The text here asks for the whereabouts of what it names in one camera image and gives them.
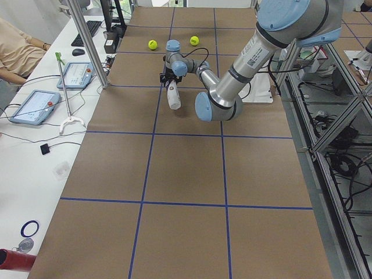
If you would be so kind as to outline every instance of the red object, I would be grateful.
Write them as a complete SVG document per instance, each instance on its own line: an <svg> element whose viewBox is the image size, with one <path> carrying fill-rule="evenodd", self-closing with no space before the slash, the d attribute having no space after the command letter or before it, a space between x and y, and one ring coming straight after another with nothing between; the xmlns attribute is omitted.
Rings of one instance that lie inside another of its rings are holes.
<svg viewBox="0 0 372 279"><path fill-rule="evenodd" d="M0 269L30 271L36 256L0 249Z"/></svg>

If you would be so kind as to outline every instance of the small black box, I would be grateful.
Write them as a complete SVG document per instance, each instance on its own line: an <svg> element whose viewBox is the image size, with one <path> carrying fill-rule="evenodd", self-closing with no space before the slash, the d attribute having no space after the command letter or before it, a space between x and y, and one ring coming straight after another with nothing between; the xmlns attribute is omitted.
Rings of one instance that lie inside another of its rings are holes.
<svg viewBox="0 0 372 279"><path fill-rule="evenodd" d="M106 53L115 53L117 45L119 43L119 36L115 32L108 32L107 39L105 42Z"/></svg>

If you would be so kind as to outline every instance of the yellow tennis ball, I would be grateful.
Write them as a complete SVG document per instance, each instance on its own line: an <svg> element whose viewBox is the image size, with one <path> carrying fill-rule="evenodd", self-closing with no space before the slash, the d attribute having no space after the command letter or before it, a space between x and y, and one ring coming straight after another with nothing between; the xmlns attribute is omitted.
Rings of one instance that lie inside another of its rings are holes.
<svg viewBox="0 0 372 279"><path fill-rule="evenodd" d="M149 41L149 49L152 51L156 50L158 48L158 43L155 40Z"/></svg>
<svg viewBox="0 0 372 279"><path fill-rule="evenodd" d="M196 46L199 44L199 38L197 36L192 36L190 38L190 44L193 46Z"/></svg>

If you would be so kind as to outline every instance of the monitor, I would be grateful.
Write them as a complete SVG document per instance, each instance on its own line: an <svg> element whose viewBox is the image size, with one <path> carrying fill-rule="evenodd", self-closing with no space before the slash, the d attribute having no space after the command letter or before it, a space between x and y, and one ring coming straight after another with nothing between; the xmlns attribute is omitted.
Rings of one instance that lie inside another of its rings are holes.
<svg viewBox="0 0 372 279"><path fill-rule="evenodd" d="M101 2L103 17L105 18L106 31L117 33L117 35L120 38L123 38L127 30L127 26L124 22L124 17L123 17L123 13L121 12L121 6L120 6L119 0L114 0L115 6L112 5L112 0L100 0L100 2ZM120 25L115 24L113 26L112 25L112 17L113 17L112 14L113 14L113 9L115 8L117 11L117 15L119 17Z"/></svg>

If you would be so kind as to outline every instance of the black square object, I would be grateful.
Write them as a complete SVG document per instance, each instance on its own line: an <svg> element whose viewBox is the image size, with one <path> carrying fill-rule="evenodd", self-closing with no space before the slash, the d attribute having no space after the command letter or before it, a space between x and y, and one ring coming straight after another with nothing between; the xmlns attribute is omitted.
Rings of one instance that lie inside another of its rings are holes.
<svg viewBox="0 0 372 279"><path fill-rule="evenodd" d="M119 36L115 32L107 33L107 40L105 42L106 53L115 53L117 45L119 44Z"/></svg>
<svg viewBox="0 0 372 279"><path fill-rule="evenodd" d="M49 149L48 144L40 145L40 149L41 149L41 154L43 154L43 155L50 153L50 149Z"/></svg>

